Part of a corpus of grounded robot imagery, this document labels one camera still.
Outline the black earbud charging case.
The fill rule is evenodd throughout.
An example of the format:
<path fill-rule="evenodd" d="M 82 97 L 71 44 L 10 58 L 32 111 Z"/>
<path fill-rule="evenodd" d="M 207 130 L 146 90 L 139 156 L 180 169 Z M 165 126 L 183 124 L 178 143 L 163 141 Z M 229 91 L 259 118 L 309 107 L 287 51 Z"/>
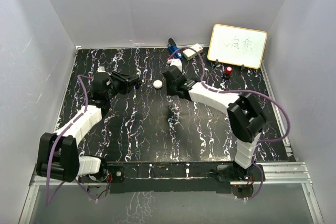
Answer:
<path fill-rule="evenodd" d="M 135 84 L 135 88 L 138 90 L 142 85 L 142 80 L 137 80 L 136 84 Z"/>

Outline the white earbud charging case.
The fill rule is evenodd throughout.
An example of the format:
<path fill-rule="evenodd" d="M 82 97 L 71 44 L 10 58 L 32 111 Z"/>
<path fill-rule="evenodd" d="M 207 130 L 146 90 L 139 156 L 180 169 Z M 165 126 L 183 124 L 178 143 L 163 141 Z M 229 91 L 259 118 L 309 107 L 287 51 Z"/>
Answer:
<path fill-rule="evenodd" d="M 153 87 L 155 89 L 160 89 L 160 88 L 162 88 L 162 86 L 163 86 L 163 82 L 161 80 L 155 80 L 153 82 Z"/>

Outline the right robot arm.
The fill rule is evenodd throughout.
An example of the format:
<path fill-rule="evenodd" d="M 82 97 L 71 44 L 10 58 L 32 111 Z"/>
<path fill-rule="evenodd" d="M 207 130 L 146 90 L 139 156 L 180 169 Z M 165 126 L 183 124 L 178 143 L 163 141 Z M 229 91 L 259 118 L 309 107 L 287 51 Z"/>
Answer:
<path fill-rule="evenodd" d="M 233 164 L 224 169 L 224 176 L 247 180 L 253 174 L 256 148 L 267 122 L 255 96 L 251 93 L 221 93 L 219 89 L 212 91 L 203 82 L 187 79 L 177 66 L 168 67 L 163 76 L 168 95 L 202 103 L 228 116 L 230 128 L 237 138 L 237 146 Z"/>

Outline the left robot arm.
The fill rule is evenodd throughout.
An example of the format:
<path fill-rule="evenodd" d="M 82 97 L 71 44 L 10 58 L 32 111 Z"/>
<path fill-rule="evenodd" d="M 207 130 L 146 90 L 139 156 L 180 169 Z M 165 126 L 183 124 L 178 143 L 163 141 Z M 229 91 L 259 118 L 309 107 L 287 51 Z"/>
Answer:
<path fill-rule="evenodd" d="M 99 71 L 90 77 L 90 86 L 84 87 L 85 103 L 77 114 L 53 133 L 44 133 L 39 142 L 36 173 L 48 179 L 72 182 L 80 176 L 91 175 L 96 181 L 108 177 L 103 159 L 80 156 L 78 145 L 109 112 L 111 99 L 128 94 L 141 86 L 137 75 Z"/>

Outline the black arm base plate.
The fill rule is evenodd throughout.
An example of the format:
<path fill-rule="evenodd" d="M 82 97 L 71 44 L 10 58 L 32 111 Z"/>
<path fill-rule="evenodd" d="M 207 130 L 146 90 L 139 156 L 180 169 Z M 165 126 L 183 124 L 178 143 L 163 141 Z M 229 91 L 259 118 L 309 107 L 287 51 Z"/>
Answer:
<path fill-rule="evenodd" d="M 238 192 L 253 194 L 252 187 L 265 181 L 262 165 L 253 165 L 251 174 L 245 179 L 230 179 L 224 176 L 224 169 L 231 161 L 219 162 L 107 162 L 103 172 L 81 177 L 80 182 L 106 186 L 111 194 L 133 192 L 187 192 L 215 191 L 230 194 L 233 188 Z"/>

